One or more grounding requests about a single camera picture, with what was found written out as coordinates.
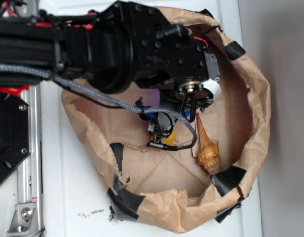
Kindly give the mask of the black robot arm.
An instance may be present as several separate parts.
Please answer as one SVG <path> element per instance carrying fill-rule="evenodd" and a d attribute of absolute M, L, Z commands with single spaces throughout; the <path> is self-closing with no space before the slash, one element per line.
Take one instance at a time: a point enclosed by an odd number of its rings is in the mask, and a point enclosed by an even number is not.
<path fill-rule="evenodd" d="M 117 1 L 103 12 L 20 16 L 22 0 L 0 0 L 0 91 L 18 94 L 42 80 L 85 78 L 105 94 L 131 83 L 158 89 L 191 114 L 221 94 L 208 44 L 157 8 Z"/>

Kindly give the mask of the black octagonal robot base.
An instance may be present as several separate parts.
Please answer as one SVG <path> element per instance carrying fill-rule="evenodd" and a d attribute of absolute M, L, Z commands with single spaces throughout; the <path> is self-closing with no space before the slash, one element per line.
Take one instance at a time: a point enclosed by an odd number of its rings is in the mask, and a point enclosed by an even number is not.
<path fill-rule="evenodd" d="M 0 186 L 30 154 L 30 106 L 0 92 Z"/>

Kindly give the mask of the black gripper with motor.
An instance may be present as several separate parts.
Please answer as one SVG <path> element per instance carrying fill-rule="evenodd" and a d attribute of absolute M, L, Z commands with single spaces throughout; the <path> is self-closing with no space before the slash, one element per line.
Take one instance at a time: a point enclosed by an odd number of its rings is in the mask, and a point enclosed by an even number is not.
<path fill-rule="evenodd" d="M 180 105 L 180 113 L 204 109 L 221 94 L 220 70 L 208 44 L 182 23 L 170 23 L 159 9 L 130 2 L 131 25 L 137 43 L 138 70 L 134 82 L 157 89 L 161 98 Z"/>

